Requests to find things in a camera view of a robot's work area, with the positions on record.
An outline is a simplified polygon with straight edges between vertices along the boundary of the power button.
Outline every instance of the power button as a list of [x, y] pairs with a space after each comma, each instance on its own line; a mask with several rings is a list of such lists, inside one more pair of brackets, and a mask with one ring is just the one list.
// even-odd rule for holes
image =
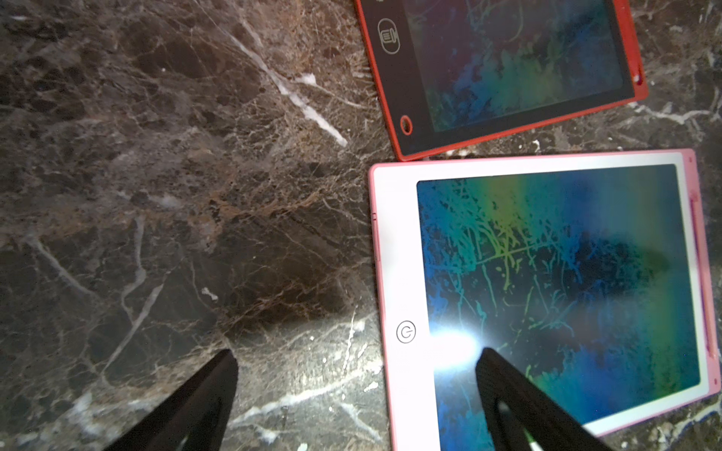
[[402, 343], [411, 343], [416, 336], [416, 326], [411, 321], [402, 321], [396, 328], [396, 337]]

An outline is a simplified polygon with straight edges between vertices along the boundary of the red writing tablet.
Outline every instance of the red writing tablet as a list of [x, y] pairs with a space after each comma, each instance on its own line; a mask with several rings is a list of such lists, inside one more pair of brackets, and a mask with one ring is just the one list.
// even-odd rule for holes
[[356, 0], [409, 161], [648, 94], [627, 0]]

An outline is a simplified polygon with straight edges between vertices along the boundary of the red circular ring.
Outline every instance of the red circular ring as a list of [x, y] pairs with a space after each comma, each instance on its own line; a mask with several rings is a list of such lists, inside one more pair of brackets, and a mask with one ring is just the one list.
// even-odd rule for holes
[[[406, 127], [404, 127], [404, 122], [407, 122], [409, 124], [409, 131], [406, 131]], [[414, 123], [411, 122], [411, 118], [407, 115], [403, 115], [401, 117], [401, 120], [399, 121], [399, 125], [401, 125], [401, 132], [406, 135], [410, 136], [411, 133], [414, 133]]]

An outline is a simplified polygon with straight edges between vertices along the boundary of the side button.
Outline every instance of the side button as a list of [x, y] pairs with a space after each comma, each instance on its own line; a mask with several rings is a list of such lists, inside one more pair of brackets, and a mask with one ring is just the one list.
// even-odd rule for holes
[[376, 220], [376, 213], [371, 214], [371, 234], [373, 235], [373, 254], [376, 256], [376, 261], [381, 261], [381, 246], [378, 241], [378, 221]]

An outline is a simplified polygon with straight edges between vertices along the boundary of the rainbow drawing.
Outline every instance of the rainbow drawing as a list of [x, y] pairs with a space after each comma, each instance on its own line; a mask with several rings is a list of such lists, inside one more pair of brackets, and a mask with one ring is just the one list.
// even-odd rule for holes
[[[471, 334], [582, 423], [700, 383], [675, 166], [417, 194], [432, 337]], [[444, 451], [493, 450], [475, 363], [435, 370]]]

